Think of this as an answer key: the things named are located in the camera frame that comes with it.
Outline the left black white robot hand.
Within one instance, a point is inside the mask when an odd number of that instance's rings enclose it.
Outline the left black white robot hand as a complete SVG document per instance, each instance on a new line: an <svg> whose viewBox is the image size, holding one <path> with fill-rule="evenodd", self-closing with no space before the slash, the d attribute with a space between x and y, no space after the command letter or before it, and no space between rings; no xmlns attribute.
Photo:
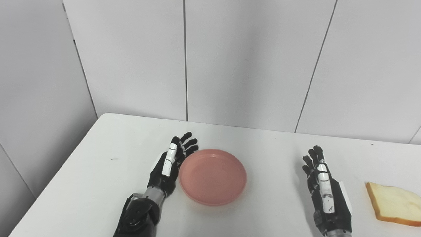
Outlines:
<svg viewBox="0 0 421 237"><path fill-rule="evenodd" d="M199 150L197 138L191 132L174 136L157 164L149 175L147 187L158 188L165 197L171 195L176 187L179 170L185 159Z"/></svg>

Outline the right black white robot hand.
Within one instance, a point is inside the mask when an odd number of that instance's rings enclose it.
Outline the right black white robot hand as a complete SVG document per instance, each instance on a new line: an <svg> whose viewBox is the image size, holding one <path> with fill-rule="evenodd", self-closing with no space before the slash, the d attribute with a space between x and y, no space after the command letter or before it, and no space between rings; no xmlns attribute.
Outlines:
<svg viewBox="0 0 421 237"><path fill-rule="evenodd" d="M314 204L314 222L324 237L351 237L352 215L340 183L334 179L318 145L303 156L302 166Z"/></svg>

